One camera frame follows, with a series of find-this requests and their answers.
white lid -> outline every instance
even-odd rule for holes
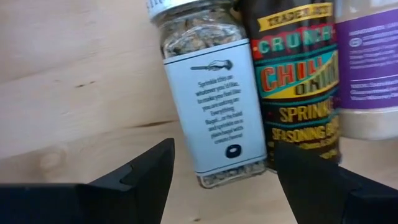
[[[153,20],[154,17],[171,8],[201,0],[146,0],[146,1],[147,1],[149,18]]]

glass jar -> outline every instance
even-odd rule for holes
[[[266,170],[251,50],[229,0],[147,0],[186,144],[210,189]]]

colorful label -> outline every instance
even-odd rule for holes
[[[398,9],[337,25],[341,107],[398,106]]]
[[[265,14],[256,23],[244,22],[251,38],[269,165],[274,166],[277,141],[339,161],[339,73],[333,3],[320,1],[273,14],[265,10],[280,10],[287,5],[287,1],[254,0],[243,10],[243,18],[246,13]]]
[[[248,39],[164,64],[198,176],[266,158]]]

wooden wall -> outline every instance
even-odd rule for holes
[[[164,223],[295,223],[270,172],[197,186],[144,0],[1,0],[0,68],[0,182],[90,182],[172,137]],[[343,139],[343,165],[398,188],[397,146]]]

white label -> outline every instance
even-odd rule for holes
[[[247,39],[164,60],[199,176],[266,158]]]

